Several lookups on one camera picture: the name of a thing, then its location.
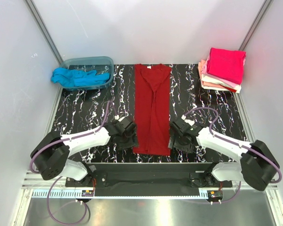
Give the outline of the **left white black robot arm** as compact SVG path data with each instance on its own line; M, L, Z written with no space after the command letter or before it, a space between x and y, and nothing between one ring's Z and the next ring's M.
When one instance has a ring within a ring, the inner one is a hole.
M89 186L95 181L95 171L70 157L109 144L115 144L121 150L137 147L137 124L129 117L116 117L111 122L103 122L94 129L76 134L50 132L31 152L30 164L36 167L34 173L40 174L45 181L66 177L79 186Z

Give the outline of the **dark red t shirt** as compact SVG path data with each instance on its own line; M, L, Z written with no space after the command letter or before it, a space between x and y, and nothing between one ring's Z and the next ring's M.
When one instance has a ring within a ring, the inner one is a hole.
M134 153L169 156L169 103L171 67L134 66L135 106L139 146Z

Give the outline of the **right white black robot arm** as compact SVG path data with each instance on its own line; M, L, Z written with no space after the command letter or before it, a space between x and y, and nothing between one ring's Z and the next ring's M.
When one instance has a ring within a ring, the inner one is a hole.
M224 181L241 181L264 191L280 168L267 145L237 140L184 117L170 122L169 148L190 152L195 146L209 148L231 158L232 162L212 163L202 173L191 173L194 187L217 186Z

